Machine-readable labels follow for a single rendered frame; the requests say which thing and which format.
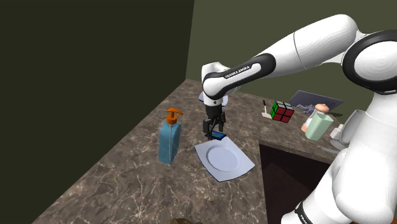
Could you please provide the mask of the dark grey flat picture board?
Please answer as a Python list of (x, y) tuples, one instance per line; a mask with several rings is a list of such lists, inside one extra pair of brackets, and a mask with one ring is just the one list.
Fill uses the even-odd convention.
[(331, 111), (341, 105), (344, 101), (319, 94), (313, 94), (303, 90), (298, 90), (288, 102), (294, 107), (297, 107), (299, 104), (302, 106), (315, 106), (316, 104), (325, 104), (329, 107)]

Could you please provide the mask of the colourful puzzle cube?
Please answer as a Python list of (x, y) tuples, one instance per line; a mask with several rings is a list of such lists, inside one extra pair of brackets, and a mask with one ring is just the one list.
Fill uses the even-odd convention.
[(291, 104), (282, 101), (275, 101), (270, 110), (271, 118), (275, 121), (288, 123), (295, 112)]

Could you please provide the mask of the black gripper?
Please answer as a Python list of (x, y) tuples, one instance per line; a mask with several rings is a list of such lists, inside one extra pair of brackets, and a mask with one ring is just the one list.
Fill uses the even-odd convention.
[(208, 119), (203, 121), (203, 132), (207, 137), (212, 137), (213, 120), (217, 119), (218, 130), (223, 132), (224, 123), (226, 122), (225, 113), (223, 113), (222, 105), (208, 106), (205, 105), (205, 112)]

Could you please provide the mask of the pale green cup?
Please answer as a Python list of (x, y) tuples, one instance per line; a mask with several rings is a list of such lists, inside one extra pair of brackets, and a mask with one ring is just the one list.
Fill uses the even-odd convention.
[(305, 133), (307, 139), (311, 141), (318, 141), (325, 132), (330, 128), (333, 119), (322, 113), (316, 113)]

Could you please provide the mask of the white square plate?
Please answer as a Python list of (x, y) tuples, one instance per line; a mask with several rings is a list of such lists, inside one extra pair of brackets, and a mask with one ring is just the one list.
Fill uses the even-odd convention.
[(195, 151), (202, 165), (218, 182), (239, 178), (255, 166), (229, 137), (195, 145)]

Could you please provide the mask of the peach and white figure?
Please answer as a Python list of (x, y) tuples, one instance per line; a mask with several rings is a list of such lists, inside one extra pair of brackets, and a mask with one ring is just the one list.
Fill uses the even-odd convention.
[(308, 117), (308, 119), (305, 121), (305, 123), (302, 125), (301, 130), (303, 132), (306, 132), (314, 115), (320, 113), (320, 114), (326, 114), (330, 111), (329, 107), (326, 104), (316, 104), (314, 106), (314, 109), (311, 113), (311, 115)]

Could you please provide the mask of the blue soap dispenser orange pump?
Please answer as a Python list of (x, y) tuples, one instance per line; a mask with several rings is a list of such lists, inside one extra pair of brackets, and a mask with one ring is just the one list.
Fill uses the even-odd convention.
[(181, 124), (178, 123), (177, 114), (183, 115), (183, 112), (175, 108), (169, 108), (167, 112), (166, 121), (159, 134), (158, 160), (171, 165), (178, 153), (181, 134)]

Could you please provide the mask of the small white bottle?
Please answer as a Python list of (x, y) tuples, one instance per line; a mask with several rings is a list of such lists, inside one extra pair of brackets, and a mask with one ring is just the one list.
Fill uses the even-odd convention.
[(343, 125), (343, 124), (340, 124), (338, 127), (334, 128), (334, 129), (332, 130), (332, 132), (330, 133), (330, 137), (331, 137), (332, 139), (339, 139), (343, 127), (344, 127), (344, 125)]

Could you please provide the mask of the small blue flat box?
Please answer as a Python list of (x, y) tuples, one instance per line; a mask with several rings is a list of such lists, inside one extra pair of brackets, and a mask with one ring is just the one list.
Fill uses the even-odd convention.
[(207, 137), (209, 140), (215, 139), (221, 141), (224, 137), (226, 137), (226, 134), (212, 131), (210, 134), (205, 134), (205, 137)]

